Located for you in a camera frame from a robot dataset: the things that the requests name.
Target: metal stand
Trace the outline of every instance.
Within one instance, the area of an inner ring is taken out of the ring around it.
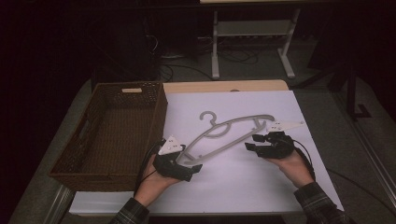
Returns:
[[[283,48],[277,50],[288,78],[295,78],[287,53],[297,24],[300,9],[294,10],[292,20],[273,21],[219,21],[218,12],[214,12],[212,78],[219,79],[218,36],[236,35],[285,35]]]

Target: table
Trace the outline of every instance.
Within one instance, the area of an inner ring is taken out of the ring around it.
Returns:
[[[196,118],[203,109],[209,108],[216,111],[218,120],[229,119],[234,114],[223,105],[233,102],[238,103],[233,108],[234,111],[238,110],[237,107],[242,108],[243,112],[238,113],[257,110],[276,112],[275,117],[281,119],[304,119],[292,91],[288,91],[286,83],[281,80],[165,83],[164,88],[169,102],[164,136],[173,134],[178,140],[186,142],[207,128],[207,125],[202,125],[203,121],[190,118]],[[229,137],[233,139],[235,134],[246,127],[245,124],[238,126],[236,132]],[[287,134],[308,148],[319,184],[338,208],[342,209],[308,128],[305,126],[289,130]],[[153,216],[302,212],[292,195],[294,191],[295,187],[273,164],[262,162],[254,153],[248,153],[245,149],[235,150],[231,147],[205,161],[201,172],[194,175],[190,183],[182,182],[168,189],[149,210]],[[114,215],[132,195],[131,191],[77,192],[69,212],[81,216]]]

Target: dark background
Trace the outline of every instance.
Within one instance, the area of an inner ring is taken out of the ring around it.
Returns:
[[[98,1],[76,4],[61,0],[0,3],[1,223],[7,223],[12,215],[85,81],[155,79],[159,55],[149,52],[148,27],[164,45],[191,56],[196,53],[196,36],[211,33],[210,10],[161,11],[148,13],[148,17],[136,11],[104,15],[73,10],[138,4],[100,2],[102,5]],[[241,16],[230,10],[224,15],[243,18],[258,14],[253,12]],[[273,11],[275,16],[282,13],[288,12]],[[324,69],[352,58],[358,75],[373,87],[378,100],[396,119],[395,24],[394,7],[385,1],[317,5],[303,8],[294,38],[318,39],[311,67]]]

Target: floor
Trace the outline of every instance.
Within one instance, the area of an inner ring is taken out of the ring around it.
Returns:
[[[211,72],[210,39],[201,39],[202,54],[197,57],[183,57],[179,52],[168,49],[161,66],[162,81],[209,81]],[[276,49],[282,39],[225,39],[220,47],[219,80],[248,79],[284,79],[288,85],[298,84],[318,72],[307,68],[310,56],[315,48],[315,40],[295,40],[288,53],[295,79],[288,79],[284,73]],[[304,113],[305,120],[317,145],[319,153],[328,168],[346,213],[359,224],[391,224],[396,221],[395,203],[389,198],[387,183],[378,178],[378,164],[374,164],[373,153],[381,161],[390,178],[396,179],[396,124],[375,99],[369,85],[358,79],[357,103],[364,105],[371,114],[370,118],[352,121],[345,112],[346,90],[330,92],[326,84],[331,76],[325,77],[303,90],[294,90],[296,98]],[[90,94],[87,82],[76,96],[69,109],[59,133],[54,138],[47,152],[47,157],[56,154],[51,149],[61,146],[67,135],[73,130],[78,114]],[[44,172],[48,165],[42,165]],[[33,199],[25,196],[25,201]],[[23,223],[23,216],[33,217],[32,223],[48,221],[48,207],[32,208],[29,215],[20,209],[10,223]],[[305,223],[304,215],[282,216],[288,224]],[[107,223],[110,217],[78,217],[65,213],[61,218],[63,224]],[[224,219],[211,219],[204,223],[224,223]]]

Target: sleeve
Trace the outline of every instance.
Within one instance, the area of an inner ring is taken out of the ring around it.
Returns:
[[[317,182],[303,186],[294,192],[304,209],[309,224],[352,224],[355,223],[323,191]]]
[[[109,223],[139,224],[145,221],[148,214],[149,210],[145,206],[131,198]]]

